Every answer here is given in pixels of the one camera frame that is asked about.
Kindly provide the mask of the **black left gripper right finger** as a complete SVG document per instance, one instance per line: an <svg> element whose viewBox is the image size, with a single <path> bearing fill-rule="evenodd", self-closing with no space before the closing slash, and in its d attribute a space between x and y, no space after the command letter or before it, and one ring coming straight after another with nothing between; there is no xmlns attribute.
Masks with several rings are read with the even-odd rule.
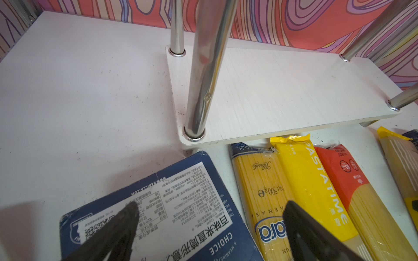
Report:
<svg viewBox="0 0 418 261"><path fill-rule="evenodd" d="M286 204L283 219L295 261L362 260L294 201Z"/></svg>

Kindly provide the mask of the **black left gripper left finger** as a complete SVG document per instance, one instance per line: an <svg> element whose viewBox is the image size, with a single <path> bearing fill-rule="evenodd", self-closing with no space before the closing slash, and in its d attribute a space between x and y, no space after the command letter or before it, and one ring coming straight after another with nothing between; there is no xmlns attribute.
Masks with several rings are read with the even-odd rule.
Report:
<svg viewBox="0 0 418 261"><path fill-rule="evenodd" d="M130 202L66 261L129 261L139 223L139 210Z"/></svg>

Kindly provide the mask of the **dark blue spaghetti pack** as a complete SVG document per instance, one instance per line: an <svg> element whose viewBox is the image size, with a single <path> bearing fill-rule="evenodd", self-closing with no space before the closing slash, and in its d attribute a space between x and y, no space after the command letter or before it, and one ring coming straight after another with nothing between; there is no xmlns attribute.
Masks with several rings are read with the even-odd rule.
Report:
<svg viewBox="0 0 418 261"><path fill-rule="evenodd" d="M405 132L403 136L409 138L410 141L414 144L414 146L418 149L418 130L417 129Z"/></svg>

